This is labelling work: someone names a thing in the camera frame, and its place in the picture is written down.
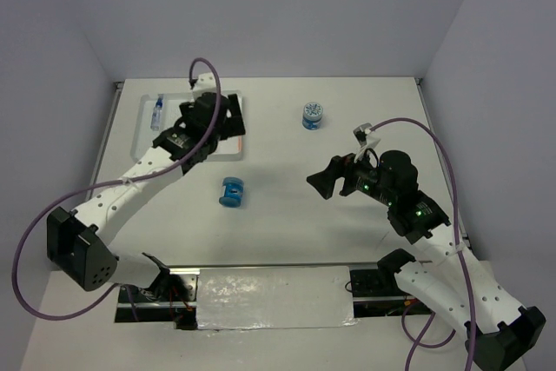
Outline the clear bottle blue cap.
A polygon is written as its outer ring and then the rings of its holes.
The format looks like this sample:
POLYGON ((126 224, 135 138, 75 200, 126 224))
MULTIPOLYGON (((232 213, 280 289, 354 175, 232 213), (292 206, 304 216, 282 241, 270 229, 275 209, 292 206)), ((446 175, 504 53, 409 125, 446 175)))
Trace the clear bottle blue cap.
POLYGON ((159 95, 156 98, 155 105, 151 114, 150 129, 152 131, 157 132, 162 127, 163 105, 164 97, 163 95, 159 95))

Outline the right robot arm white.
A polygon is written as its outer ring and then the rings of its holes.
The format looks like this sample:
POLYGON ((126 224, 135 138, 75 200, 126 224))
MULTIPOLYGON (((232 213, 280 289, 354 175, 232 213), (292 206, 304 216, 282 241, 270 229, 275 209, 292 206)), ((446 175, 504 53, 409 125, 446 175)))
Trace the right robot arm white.
POLYGON ((387 207, 394 231, 412 251, 380 259, 378 284, 388 294, 415 296, 448 323, 482 370, 506 370, 534 347, 546 324, 536 307, 505 291, 455 231, 448 215, 418 185, 418 170, 399 150, 372 165, 355 154, 335 156, 308 183, 325 199, 338 179, 340 194, 361 192, 387 207))

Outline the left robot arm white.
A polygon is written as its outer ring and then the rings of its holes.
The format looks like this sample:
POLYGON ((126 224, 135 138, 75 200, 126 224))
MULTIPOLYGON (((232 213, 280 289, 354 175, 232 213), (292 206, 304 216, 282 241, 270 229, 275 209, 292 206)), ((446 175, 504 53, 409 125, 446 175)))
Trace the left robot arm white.
POLYGON ((205 92, 182 103, 181 117, 154 139, 115 187, 47 217, 47 256, 83 290, 107 282, 132 284, 152 301, 170 289, 169 268, 145 251, 110 248, 124 225, 155 195, 213 154, 220 142, 245 133, 241 98, 205 92))

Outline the blue jar lying sideways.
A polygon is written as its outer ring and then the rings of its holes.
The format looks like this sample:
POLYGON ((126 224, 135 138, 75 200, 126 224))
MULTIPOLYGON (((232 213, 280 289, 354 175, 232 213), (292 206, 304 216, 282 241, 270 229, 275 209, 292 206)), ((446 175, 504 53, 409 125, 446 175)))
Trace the blue jar lying sideways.
POLYGON ((227 208, 239 208, 242 205, 244 181, 228 176, 222 179, 222 192, 218 202, 227 208))

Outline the blue paint jar white lid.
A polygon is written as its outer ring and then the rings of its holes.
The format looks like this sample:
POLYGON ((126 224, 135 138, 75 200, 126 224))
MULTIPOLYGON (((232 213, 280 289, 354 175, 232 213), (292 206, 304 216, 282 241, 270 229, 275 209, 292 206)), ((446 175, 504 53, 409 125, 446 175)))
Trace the blue paint jar white lid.
POLYGON ((319 103, 306 103, 302 111, 302 125, 308 130, 317 130, 320 128, 323 118, 324 109, 319 103))

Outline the silver foil covered panel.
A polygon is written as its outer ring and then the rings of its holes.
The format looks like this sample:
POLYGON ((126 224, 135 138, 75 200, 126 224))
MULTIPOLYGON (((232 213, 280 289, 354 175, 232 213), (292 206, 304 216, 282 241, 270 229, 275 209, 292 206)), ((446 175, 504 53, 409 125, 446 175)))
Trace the silver foil covered panel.
POLYGON ((340 328, 355 324, 345 266, 219 268, 199 274, 203 330, 340 328))

